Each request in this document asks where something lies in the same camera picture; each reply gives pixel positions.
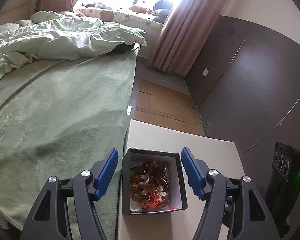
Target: silver bolt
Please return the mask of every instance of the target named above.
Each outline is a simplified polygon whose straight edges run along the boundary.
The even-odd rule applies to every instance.
[[[217,176],[217,175],[218,175],[218,172],[217,172],[216,170],[210,170],[210,171],[209,171],[209,174],[210,174],[211,176]]]
[[[48,179],[49,182],[55,182],[57,180],[56,176],[52,176]]]
[[[251,179],[250,179],[250,177],[248,177],[248,176],[243,176],[243,181],[245,181],[245,182],[250,182],[251,181]]]
[[[90,174],[91,174],[91,172],[88,170],[81,172],[81,175],[84,177],[88,177]]]

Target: white table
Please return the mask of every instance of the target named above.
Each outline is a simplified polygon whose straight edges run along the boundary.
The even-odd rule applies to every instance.
[[[225,177],[241,178],[244,175],[239,154],[233,142],[221,141],[131,120],[125,149],[129,148],[181,153],[188,146],[196,159],[204,160],[210,169]],[[165,214],[123,215],[120,189],[118,211],[118,240],[192,240],[199,224],[205,201],[193,194],[183,169],[188,209]],[[219,239],[227,238],[228,228],[221,227]]]

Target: gray floor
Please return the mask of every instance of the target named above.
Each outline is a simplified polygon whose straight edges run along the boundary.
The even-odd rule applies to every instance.
[[[127,118],[127,125],[129,125],[131,119],[134,119],[136,113],[140,79],[148,80],[152,83],[190,95],[190,92],[188,90],[183,76],[175,73],[164,72],[155,67],[150,67],[146,62],[146,58],[137,57],[133,88],[128,104],[128,106],[131,106],[132,108],[130,111],[130,115],[128,115]]]

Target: wall outlet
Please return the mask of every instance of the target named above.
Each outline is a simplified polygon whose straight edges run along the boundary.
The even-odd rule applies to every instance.
[[[206,68],[203,72],[202,75],[206,76],[208,74],[209,70]]]

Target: blue gripper pad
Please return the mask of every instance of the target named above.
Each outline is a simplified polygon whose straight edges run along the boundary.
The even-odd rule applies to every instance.
[[[97,178],[97,189],[94,193],[97,200],[99,200],[102,196],[106,194],[109,183],[114,174],[114,170],[118,165],[118,160],[119,160],[118,151],[114,149],[110,154],[110,156],[108,156],[108,159],[105,160],[106,163],[104,164],[102,171]]]
[[[203,199],[204,191],[202,188],[202,180],[204,179],[200,172],[198,171],[195,163],[194,157],[190,152],[188,147],[184,147],[181,151],[181,162],[183,167],[185,168],[186,174],[188,176],[189,184],[193,190],[193,193],[199,197],[199,199]]]

